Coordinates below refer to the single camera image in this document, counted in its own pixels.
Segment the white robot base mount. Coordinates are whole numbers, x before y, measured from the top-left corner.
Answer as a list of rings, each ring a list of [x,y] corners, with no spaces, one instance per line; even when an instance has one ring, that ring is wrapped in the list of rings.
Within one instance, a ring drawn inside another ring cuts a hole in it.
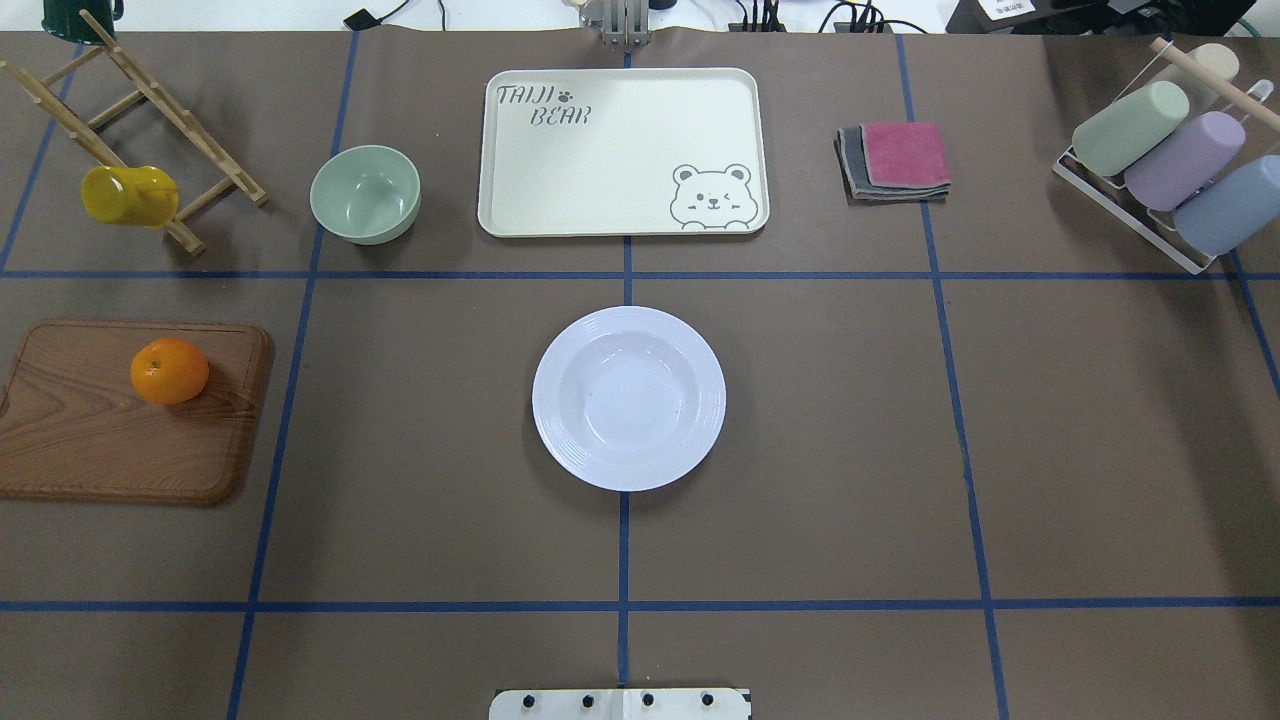
[[[751,719],[749,691],[727,687],[512,689],[489,719]]]

